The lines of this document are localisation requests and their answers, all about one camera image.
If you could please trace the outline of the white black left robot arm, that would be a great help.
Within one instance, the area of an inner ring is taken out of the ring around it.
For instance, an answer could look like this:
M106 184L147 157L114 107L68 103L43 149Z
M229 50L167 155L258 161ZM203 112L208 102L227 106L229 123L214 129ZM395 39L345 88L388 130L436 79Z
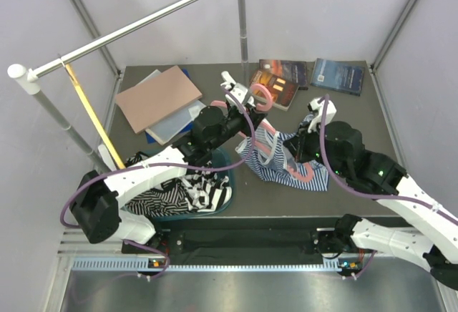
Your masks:
M126 212L123 207L161 183L206 165L214 150L238 133L252 135L265 116L253 106L245 112L232 105L226 112L219 107L205 107L189 132L156 155L123 170L88 172L67 209L91 244L131 240L145 251L155 252L162 244L161 233L148 218Z

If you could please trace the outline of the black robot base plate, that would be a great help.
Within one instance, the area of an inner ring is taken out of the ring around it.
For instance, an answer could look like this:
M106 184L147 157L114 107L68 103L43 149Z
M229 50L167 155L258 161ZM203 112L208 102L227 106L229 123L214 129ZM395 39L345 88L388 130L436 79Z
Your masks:
M206 217L165 220L147 245L169 255L203 249L298 250L304 254L356 253L349 232L337 217Z

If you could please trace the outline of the pink plastic hanger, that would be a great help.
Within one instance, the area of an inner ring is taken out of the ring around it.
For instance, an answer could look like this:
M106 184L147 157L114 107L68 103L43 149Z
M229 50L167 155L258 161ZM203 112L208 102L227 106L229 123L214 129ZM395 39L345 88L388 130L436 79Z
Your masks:
M265 104L257 103L255 108L256 108L256 110L258 112L267 112L273 106L272 95L268 91L268 89L265 86L263 86L262 84L254 84L253 87L246 88L243 85L240 85L238 83L223 82L223 83L220 84L220 86L221 86L222 89L228 90L228 91L230 91L230 90L232 90L234 88L241 87L242 91L244 93L246 93L246 94L249 93L249 92L252 92L252 91L254 91L256 89L261 91L263 96L267 99L267 102ZM269 133L271 135L275 135L276 134L276 129L268 122L267 119L264 119L260 123L259 127L262 130L265 130L267 133ZM254 143L255 143L255 146L259 150L262 150L264 153L266 153L268 155L273 155L274 154L273 148L269 149L263 143L261 143L261 142L259 142L257 140ZM313 171L312 167L308 163L305 163L303 166L306 169L306 175L305 176L303 176L300 172L295 171L294 168L291 167L289 164L285 164L284 165L284 169L290 174L290 176L294 177L296 180L299 180L299 181L304 182L304 183L312 181L312 179L314 178L314 171Z

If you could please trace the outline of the blue white striped tank top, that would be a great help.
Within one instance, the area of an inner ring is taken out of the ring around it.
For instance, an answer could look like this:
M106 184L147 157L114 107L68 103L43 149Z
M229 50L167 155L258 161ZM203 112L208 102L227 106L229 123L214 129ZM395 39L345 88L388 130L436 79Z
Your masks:
M284 169L289 164L295 171L306 175L305 163L297 163L290 152L283 146L285 140L294 136L293 133L284 133L276 130L275 135L267 133L259 126L255 131L255 139L244 137L243 141L235 148L240 157L247 157L245 164L263 181L279 183L285 186L312 192L326 192L328 190L328 170L317 162L308 163L313 171L312 181L304 183L296 180ZM268 155L255 146L255 141L263 143L269 149L273 148L274 154Z

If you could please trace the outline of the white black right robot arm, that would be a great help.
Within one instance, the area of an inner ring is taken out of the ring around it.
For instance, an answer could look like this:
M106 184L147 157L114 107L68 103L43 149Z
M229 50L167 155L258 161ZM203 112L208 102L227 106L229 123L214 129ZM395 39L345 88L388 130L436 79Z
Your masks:
M323 132L309 132L303 125L285 147L297 162L322 164L343 189L390 209L420 233L409 235L345 215L338 219L333 235L339 250L389 254L457 289L457 217L420 188L399 163L366 149L361 132L342 121L329 123Z

